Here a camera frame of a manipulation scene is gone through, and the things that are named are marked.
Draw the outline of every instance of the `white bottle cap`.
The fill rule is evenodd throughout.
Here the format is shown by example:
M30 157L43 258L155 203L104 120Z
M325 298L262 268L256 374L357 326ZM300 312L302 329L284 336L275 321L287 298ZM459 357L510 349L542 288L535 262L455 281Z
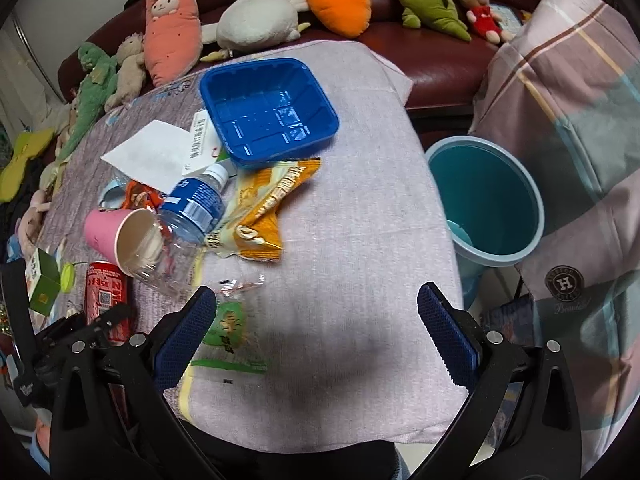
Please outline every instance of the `white bottle cap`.
M205 175L212 176L220 184L220 190L225 189L226 181L229 180L229 172L221 164L211 164L204 170Z

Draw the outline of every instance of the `blue bottle label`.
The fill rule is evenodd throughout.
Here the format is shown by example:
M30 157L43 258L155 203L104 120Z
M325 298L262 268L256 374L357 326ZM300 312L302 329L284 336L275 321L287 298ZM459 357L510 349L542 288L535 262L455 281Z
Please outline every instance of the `blue bottle label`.
M185 178L164 199L160 209L186 218L207 235L222 218L225 205L215 189L196 178Z

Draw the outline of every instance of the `can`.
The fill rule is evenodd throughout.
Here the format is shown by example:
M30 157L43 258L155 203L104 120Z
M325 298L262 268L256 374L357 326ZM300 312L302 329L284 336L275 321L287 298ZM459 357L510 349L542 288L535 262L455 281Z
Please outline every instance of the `can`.
M118 303L127 303L127 276L115 264L92 262L84 284L84 314L89 324ZM124 319L113 327L108 339L123 344L131 336L131 320Z

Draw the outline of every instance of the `trash bin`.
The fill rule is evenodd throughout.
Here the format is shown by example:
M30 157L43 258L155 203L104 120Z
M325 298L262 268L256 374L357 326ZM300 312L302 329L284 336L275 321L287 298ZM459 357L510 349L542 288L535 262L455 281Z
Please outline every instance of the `trash bin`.
M449 137L424 154L451 230L465 309L488 267L509 267L540 242L545 213L529 172L488 140Z

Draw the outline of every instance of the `white duck plush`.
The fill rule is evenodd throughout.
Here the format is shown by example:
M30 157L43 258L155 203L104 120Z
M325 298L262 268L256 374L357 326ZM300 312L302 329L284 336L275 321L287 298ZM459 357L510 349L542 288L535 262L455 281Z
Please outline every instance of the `white duck plush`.
M200 60L227 59L233 50L251 53L297 40L310 26L298 24L298 12L308 8L306 0L236 0L219 22L202 27L203 43L217 42L220 50Z

